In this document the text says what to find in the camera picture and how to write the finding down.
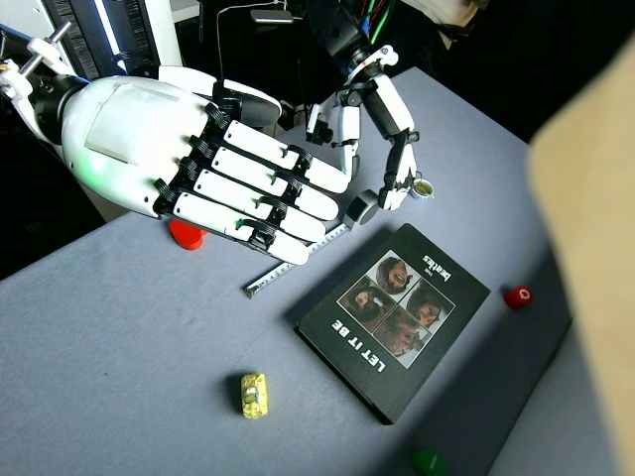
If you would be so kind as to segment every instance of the red object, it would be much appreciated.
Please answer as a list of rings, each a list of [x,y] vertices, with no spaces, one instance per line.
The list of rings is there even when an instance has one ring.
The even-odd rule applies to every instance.
[[[512,309],[520,309],[534,300],[534,294],[526,286],[519,286],[505,295],[505,303]]]
[[[186,250],[194,251],[202,246],[202,237],[207,234],[205,230],[191,226],[179,220],[168,223],[172,237]]]

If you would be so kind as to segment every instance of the light strip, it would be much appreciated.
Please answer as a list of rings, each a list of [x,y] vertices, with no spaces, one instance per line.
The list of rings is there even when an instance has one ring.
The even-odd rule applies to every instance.
[[[112,25],[110,24],[108,13],[106,13],[106,9],[103,6],[103,0],[94,0],[94,2],[95,7],[97,7],[97,13],[99,14],[99,20],[101,20],[101,25],[103,26],[103,31],[106,33],[106,38],[108,39],[108,43],[110,44],[110,50],[114,55],[119,55],[121,53],[121,51],[119,50],[119,44],[117,43],[117,39],[115,38],[115,32],[112,30]],[[117,62],[117,65],[124,71],[128,72],[123,59],[120,59]]]

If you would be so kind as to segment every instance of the album cover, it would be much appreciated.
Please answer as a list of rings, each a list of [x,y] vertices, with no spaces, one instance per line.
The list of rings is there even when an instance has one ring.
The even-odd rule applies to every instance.
[[[406,224],[304,316],[298,332],[394,423],[488,295]]]

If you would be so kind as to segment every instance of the gray wall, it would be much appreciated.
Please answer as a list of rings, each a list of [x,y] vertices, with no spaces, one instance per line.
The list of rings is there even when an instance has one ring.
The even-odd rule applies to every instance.
[[[619,474],[575,329],[521,413],[489,476]]]

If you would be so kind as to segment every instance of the gray table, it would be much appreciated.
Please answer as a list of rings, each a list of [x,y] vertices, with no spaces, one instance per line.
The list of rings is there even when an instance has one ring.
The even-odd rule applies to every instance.
[[[526,179],[527,147],[418,70],[396,79],[437,187],[383,212],[247,299],[274,260],[213,237],[198,252],[128,214],[0,284],[0,474],[410,474],[410,451],[485,474],[570,316]],[[361,173],[389,146],[364,116]],[[296,129],[287,141],[302,143]],[[335,163],[330,148],[310,147]],[[401,420],[383,426],[294,332],[295,322],[402,223],[492,294]],[[536,301],[506,310],[504,285]],[[266,372],[271,413],[238,412],[239,377]]]

